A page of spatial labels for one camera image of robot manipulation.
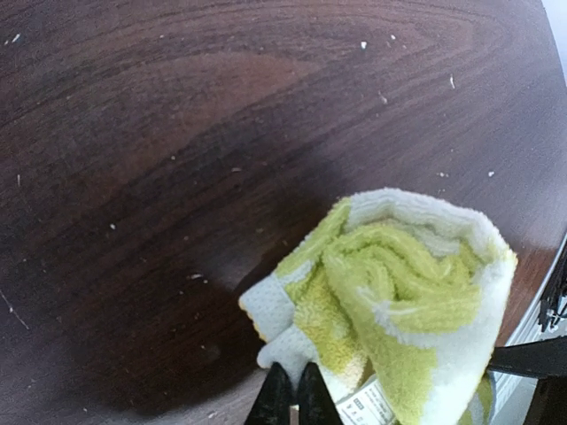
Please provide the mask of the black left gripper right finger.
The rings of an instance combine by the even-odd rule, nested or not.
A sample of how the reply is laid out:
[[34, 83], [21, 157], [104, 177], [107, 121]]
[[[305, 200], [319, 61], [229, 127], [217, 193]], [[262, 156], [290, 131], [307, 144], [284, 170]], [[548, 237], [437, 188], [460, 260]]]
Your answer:
[[314, 362], [306, 364], [297, 389], [299, 425], [342, 425], [322, 373]]

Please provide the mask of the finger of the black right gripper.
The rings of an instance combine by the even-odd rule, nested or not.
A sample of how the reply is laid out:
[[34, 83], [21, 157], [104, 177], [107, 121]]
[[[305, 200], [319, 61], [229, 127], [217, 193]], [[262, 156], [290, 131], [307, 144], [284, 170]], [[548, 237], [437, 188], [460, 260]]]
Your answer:
[[565, 336], [497, 347], [488, 369], [538, 380], [524, 424], [566, 423]]

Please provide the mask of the green patterned white towel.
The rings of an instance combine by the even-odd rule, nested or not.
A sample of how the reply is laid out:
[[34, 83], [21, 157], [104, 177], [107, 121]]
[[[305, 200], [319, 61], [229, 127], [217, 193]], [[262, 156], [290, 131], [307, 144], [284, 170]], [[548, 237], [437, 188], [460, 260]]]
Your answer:
[[487, 424], [517, 256], [481, 212], [361, 192], [239, 299], [261, 367], [314, 362], [347, 424]]

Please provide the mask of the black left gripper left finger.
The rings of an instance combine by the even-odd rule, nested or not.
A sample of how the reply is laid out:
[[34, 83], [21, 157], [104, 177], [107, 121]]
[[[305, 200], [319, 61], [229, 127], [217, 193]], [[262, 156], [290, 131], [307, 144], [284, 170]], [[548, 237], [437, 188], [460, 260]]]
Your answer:
[[289, 425], [293, 397], [288, 374], [278, 362], [273, 363], [244, 425]]

